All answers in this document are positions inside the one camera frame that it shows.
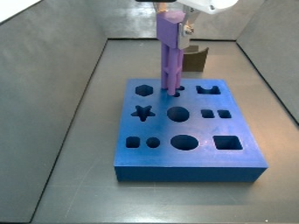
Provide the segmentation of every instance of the blue foam block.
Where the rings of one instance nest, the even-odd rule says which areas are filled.
[[[267,169],[224,80],[132,79],[116,143],[118,181],[253,182]]]

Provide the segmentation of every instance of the gray wall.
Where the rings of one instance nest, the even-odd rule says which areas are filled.
[[[0,221],[32,218],[106,42],[89,6],[41,1],[0,26]]]
[[[237,43],[299,122],[297,13],[297,0],[267,0]]]
[[[155,9],[151,3],[135,0],[88,0],[97,20],[102,21],[109,38],[155,38]],[[195,24],[195,39],[236,40],[248,20],[264,0],[239,0],[232,9],[217,15],[201,13]],[[168,4],[171,10],[183,9],[179,3]]]

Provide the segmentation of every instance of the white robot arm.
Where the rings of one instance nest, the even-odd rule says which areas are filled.
[[[237,0],[177,0],[177,2],[192,7],[197,11],[216,14],[233,6]]]
[[[231,8],[239,0],[177,0],[183,4],[184,19],[179,26],[177,47],[184,49],[189,46],[193,33],[193,23],[200,14],[216,14]]]

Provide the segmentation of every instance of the small circular hole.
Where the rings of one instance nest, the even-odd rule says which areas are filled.
[[[173,97],[179,97],[180,96],[180,93],[175,93]]]
[[[184,90],[184,86],[179,86],[177,87],[177,90],[181,90],[183,91]]]
[[[149,148],[156,148],[160,145],[160,140],[156,137],[149,137],[145,141],[145,144]]]
[[[181,123],[189,119],[189,111],[183,107],[172,107],[167,111],[167,116],[172,121]]]

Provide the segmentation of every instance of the rectangular hole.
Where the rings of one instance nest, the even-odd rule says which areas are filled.
[[[243,150],[239,138],[236,136],[213,136],[213,143],[217,150],[240,151]]]
[[[140,138],[137,136],[129,136],[126,139],[125,139],[125,147],[126,148],[139,148],[140,146]]]
[[[225,118],[225,119],[231,118],[231,114],[229,114],[228,110],[220,109],[220,110],[217,110],[217,112],[219,112],[219,117],[220,118]]]
[[[212,110],[209,110],[209,109],[203,109],[200,111],[200,115],[203,118],[213,118],[215,117]]]

